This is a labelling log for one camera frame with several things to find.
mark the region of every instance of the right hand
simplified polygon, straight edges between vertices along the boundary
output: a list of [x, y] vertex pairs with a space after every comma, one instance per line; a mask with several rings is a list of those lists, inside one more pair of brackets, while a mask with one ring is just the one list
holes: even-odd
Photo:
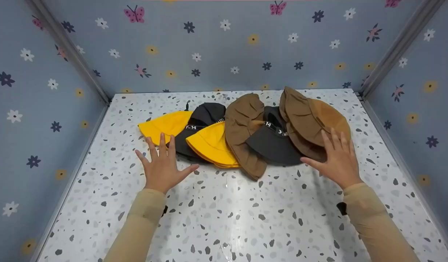
[[327, 153], [326, 163], [320, 163], [309, 158], [300, 158], [300, 160], [318, 170], [320, 174], [336, 182], [342, 189], [346, 189], [353, 184], [362, 183], [358, 172], [358, 161], [355, 155], [354, 143], [352, 140], [347, 144], [347, 139], [341, 132], [341, 139], [331, 128], [332, 143], [327, 137], [324, 130], [321, 131], [324, 147]]

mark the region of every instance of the black bucket hat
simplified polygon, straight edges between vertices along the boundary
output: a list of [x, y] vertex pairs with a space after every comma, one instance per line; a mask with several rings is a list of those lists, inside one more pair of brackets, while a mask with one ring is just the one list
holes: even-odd
[[301, 164], [303, 156], [287, 134], [286, 122], [279, 106], [264, 107], [264, 124], [245, 143], [268, 162], [292, 166]]
[[224, 121], [225, 106], [219, 103], [202, 103], [190, 116], [190, 120], [176, 136], [176, 153], [190, 161], [205, 162], [198, 154], [196, 154], [187, 144], [187, 137], [195, 134], [199, 130], [210, 126], [214, 123]]

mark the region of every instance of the hat label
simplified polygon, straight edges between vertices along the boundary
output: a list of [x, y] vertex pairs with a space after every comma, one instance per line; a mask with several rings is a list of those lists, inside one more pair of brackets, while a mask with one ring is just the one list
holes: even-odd
[[289, 136], [289, 134], [287, 132], [282, 131], [282, 129], [280, 129], [279, 127], [275, 126], [271, 122], [265, 121], [264, 125], [266, 127], [268, 127], [269, 129], [273, 130], [279, 136]]

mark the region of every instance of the beige sleeve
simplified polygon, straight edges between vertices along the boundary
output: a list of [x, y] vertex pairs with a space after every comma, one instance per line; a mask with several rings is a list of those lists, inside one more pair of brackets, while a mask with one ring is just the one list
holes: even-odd
[[138, 192], [104, 262], [145, 262], [165, 205], [166, 197], [159, 191], [143, 189]]
[[373, 189], [365, 183], [349, 186], [344, 202], [372, 262], [419, 262]]

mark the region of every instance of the brown bucket hat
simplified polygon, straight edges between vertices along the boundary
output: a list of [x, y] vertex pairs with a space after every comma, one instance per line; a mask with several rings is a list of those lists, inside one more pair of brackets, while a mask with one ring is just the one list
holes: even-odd
[[264, 104], [257, 94], [246, 94], [232, 102], [225, 114], [225, 139], [235, 158], [252, 180], [266, 171], [266, 162], [252, 151], [245, 141], [259, 128], [255, 120], [263, 121]]

